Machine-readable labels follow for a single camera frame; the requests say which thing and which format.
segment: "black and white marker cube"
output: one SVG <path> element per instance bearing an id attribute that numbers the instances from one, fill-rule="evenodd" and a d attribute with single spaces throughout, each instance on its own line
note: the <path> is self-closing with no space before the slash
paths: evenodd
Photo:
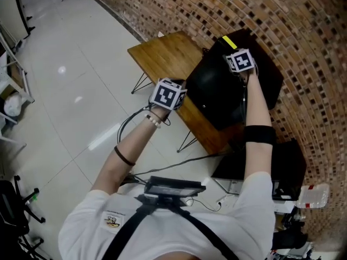
<path id="1" fill-rule="evenodd" d="M 248 49 L 231 54 L 230 58 L 233 61 L 236 72 L 254 68 L 254 62 Z"/>
<path id="2" fill-rule="evenodd" d="M 232 72 L 236 72 L 236 68 L 235 68 L 235 66 L 234 66 L 232 57 L 231 57 L 231 56 L 226 56 L 226 59 L 227 59 L 227 62 L 228 62 L 228 64 L 229 64 L 230 70 L 231 70 Z"/>
<path id="3" fill-rule="evenodd" d="M 150 102 L 166 109 L 173 110 L 180 97 L 181 89 L 181 85 L 171 82 L 168 78 L 158 80 Z"/>
<path id="4" fill-rule="evenodd" d="M 187 94 L 187 90 L 181 89 L 181 93 L 179 94 L 178 100 L 177 100 L 177 102 L 173 108 L 174 110 L 176 110 L 176 109 L 180 108 L 180 106 L 182 106 L 183 100 L 184 100 L 186 94 Z"/>

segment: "brick wall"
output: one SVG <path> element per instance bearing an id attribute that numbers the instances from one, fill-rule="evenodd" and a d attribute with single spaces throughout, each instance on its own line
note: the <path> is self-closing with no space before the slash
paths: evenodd
<path id="1" fill-rule="evenodd" d="M 327 182 L 326 208 L 304 211 L 320 250 L 337 250 L 347 209 L 346 0 L 102 0 L 145 38 L 184 30 L 200 46 L 251 28 L 284 76 L 271 111 L 281 142 L 296 138 L 305 184 Z"/>

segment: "white tile floor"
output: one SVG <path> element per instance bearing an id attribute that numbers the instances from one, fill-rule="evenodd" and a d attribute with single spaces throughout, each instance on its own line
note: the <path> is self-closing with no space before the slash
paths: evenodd
<path id="1" fill-rule="evenodd" d="M 139 42 L 94 0 L 22 2 L 27 16 L 33 16 L 30 25 L 36 29 L 18 57 L 28 71 L 36 101 L 25 109 L 23 120 L 7 132 L 25 141 L 27 147 L 7 146 L 3 160 L 7 175 L 21 176 L 23 192 L 40 188 L 33 210 L 47 222 L 31 220 L 31 234 L 44 238 L 42 249 L 58 260 L 59 229 L 91 188 L 117 134 L 98 146 L 93 142 L 145 105 L 152 88 L 131 95 L 142 71 L 127 48 Z M 141 119 L 136 118 L 126 131 Z M 170 119 L 172 125 L 163 126 L 147 145 L 136 172 L 206 155 L 198 143 L 177 154 L 188 128 L 176 113 L 171 113 Z M 217 208 L 216 201 L 225 193 L 208 179 L 216 161 L 190 162 L 156 175 L 205 181 L 207 190 L 199 199 Z"/>

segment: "black box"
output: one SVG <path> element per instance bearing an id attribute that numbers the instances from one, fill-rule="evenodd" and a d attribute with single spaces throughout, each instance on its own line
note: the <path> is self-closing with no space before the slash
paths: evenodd
<path id="1" fill-rule="evenodd" d="M 225 156 L 211 176 L 214 179 L 243 181 L 245 176 L 246 149 Z M 306 172 L 306 161 L 296 140 L 273 146 L 271 178 L 272 198 L 298 200 Z"/>
<path id="2" fill-rule="evenodd" d="M 267 107 L 272 109 L 277 102 L 283 76 L 250 33 L 250 30 L 242 29 L 227 36 L 238 48 L 249 49 L 258 65 Z M 246 116 L 245 88 L 239 78 L 229 71 L 223 58 L 223 55 L 235 52 L 223 38 L 219 38 L 187 78 L 187 95 L 218 130 L 241 122 Z"/>

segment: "logo patch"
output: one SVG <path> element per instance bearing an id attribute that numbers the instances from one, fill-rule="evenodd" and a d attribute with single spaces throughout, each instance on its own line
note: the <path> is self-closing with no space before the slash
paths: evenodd
<path id="1" fill-rule="evenodd" d="M 123 225 L 123 216 L 112 211 L 102 213 L 100 226 L 111 232 L 118 232 Z"/>

